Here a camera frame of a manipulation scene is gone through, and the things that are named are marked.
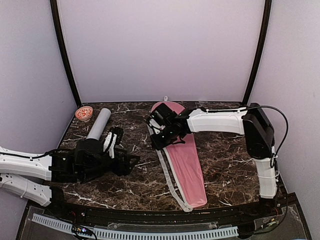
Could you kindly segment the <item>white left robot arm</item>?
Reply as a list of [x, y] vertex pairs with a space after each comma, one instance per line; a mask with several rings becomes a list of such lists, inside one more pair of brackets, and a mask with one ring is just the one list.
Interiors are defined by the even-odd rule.
[[127, 176], [141, 158], [117, 147], [123, 134], [122, 128], [112, 127], [105, 142], [95, 138], [81, 139], [74, 149], [57, 148], [43, 154], [1, 148], [0, 186], [43, 207], [50, 206], [58, 217], [67, 218], [71, 208], [64, 202], [63, 190], [28, 178], [84, 184], [108, 172]]

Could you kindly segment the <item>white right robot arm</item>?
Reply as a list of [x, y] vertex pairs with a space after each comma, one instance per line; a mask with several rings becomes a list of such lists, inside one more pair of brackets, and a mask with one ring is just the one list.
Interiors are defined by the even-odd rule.
[[152, 147], [156, 150], [180, 144], [188, 134], [200, 132], [232, 133], [245, 138], [246, 151], [256, 164], [259, 195], [255, 213], [266, 217], [275, 208], [272, 200], [278, 190], [275, 130], [264, 112], [265, 105], [252, 103], [234, 109], [184, 108], [174, 110], [168, 102], [154, 107], [146, 122], [151, 128]]

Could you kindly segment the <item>white shuttlecock tube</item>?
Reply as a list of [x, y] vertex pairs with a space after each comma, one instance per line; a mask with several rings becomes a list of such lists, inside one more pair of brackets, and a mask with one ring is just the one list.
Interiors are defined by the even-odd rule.
[[101, 109], [86, 139], [94, 139], [99, 141], [107, 122], [110, 119], [110, 116], [111, 111], [108, 108]]

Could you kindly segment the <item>pink racket bag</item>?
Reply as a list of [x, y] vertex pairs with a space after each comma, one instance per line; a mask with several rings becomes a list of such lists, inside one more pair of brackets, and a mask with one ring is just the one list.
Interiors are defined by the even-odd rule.
[[[194, 133], [197, 133], [198, 129], [192, 123], [192, 116], [201, 113], [201, 110], [185, 108], [177, 102], [164, 99], [155, 103], [151, 111], [160, 103], [165, 103], [177, 113], [172, 125], [180, 123], [187, 131], [187, 135], [183, 138], [185, 143], [171, 144], [156, 151], [172, 196], [185, 212], [190, 212], [207, 204], [204, 177], [194, 138]], [[150, 136], [158, 134], [165, 128], [154, 120], [149, 121], [148, 118], [146, 122]]]

